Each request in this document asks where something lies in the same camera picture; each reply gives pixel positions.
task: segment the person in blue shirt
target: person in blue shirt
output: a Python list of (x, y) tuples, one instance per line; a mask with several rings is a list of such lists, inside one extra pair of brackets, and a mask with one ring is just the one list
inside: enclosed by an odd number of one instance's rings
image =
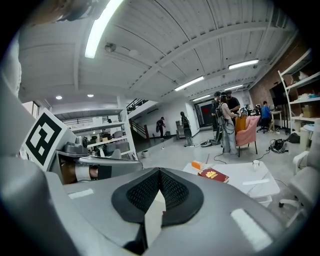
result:
[(268, 129), (268, 133), (273, 133), (274, 132), (274, 124), (275, 124), (275, 121), (273, 119), (270, 118), (270, 114), (271, 114), (271, 111), (270, 111), (270, 108), (268, 107), (267, 105), (268, 103), (266, 101), (263, 102), (263, 107), (262, 107), (262, 119), (264, 119), (265, 121), (265, 124), (270, 124), (269, 125), (269, 129)]

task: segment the pink chair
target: pink chair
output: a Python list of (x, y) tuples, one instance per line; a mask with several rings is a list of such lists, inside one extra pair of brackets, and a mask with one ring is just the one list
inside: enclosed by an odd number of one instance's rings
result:
[(238, 157), (240, 157), (240, 146), (254, 142), (255, 153), (258, 154), (256, 144), (256, 129), (259, 122), (260, 116), (248, 116), (245, 120), (245, 130), (238, 131), (235, 136), (236, 145), (239, 146)]

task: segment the white cup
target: white cup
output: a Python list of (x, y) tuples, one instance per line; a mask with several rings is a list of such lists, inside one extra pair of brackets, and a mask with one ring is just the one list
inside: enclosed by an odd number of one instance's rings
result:
[(253, 170), (256, 172), (260, 166), (260, 161), (259, 160), (254, 160), (252, 162)]

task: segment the television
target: television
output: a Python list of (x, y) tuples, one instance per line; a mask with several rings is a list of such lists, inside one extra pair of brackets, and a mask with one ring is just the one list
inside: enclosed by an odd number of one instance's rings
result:
[(282, 82), (278, 83), (275, 87), (270, 89), (271, 97), (274, 106), (288, 104), (286, 91)]

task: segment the ceiling light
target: ceiling light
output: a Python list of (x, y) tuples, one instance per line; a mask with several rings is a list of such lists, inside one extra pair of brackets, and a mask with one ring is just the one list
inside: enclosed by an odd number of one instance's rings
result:
[(236, 69), (236, 68), (241, 68), (241, 67), (244, 67), (244, 66), (257, 64), (258, 62), (259, 62), (258, 59), (252, 59), (252, 60), (248, 60), (248, 61), (243, 61), (243, 62), (240, 62), (240, 63), (237, 63), (237, 64), (229, 65), (229, 69), (233, 70), (233, 69)]
[(204, 77), (203, 77), (203, 76), (200, 76), (200, 77), (198, 77), (198, 78), (196, 78), (196, 79), (194, 79), (194, 80), (192, 80), (192, 81), (190, 81), (190, 82), (185, 83), (184, 85), (181, 85), (181, 86), (178, 87), (178, 88), (175, 88), (175, 91), (176, 91), (176, 92), (177, 92), (177, 91), (180, 91), (181, 89), (186, 88), (186, 87), (188, 87), (188, 86), (190, 86), (190, 85), (193, 85), (194, 83), (199, 82), (199, 81), (201, 81), (201, 80), (203, 80), (203, 79), (204, 79)]
[(210, 97), (210, 94), (209, 94), (209, 95), (206, 95), (206, 96), (202, 96), (202, 97), (200, 97), (200, 98), (196, 98), (196, 99), (193, 100), (193, 102), (196, 102), (196, 101), (202, 100), (202, 99), (204, 99), (204, 98), (208, 98), (208, 97)]
[(244, 85), (243, 85), (243, 84), (239, 84), (239, 85), (232, 86), (232, 87), (227, 88), (227, 89), (224, 89), (224, 90), (225, 90), (225, 91), (226, 91), (226, 90), (232, 90), (232, 89), (235, 89), (235, 88), (238, 88), (238, 87), (242, 87), (242, 86), (244, 86)]
[(88, 38), (88, 42), (86, 44), (84, 53), (85, 57), (91, 59), (95, 57), (101, 36), (104, 33), (105, 28), (112, 15), (115, 13), (122, 2), (123, 0), (110, 0), (103, 10), (100, 18), (94, 21)]

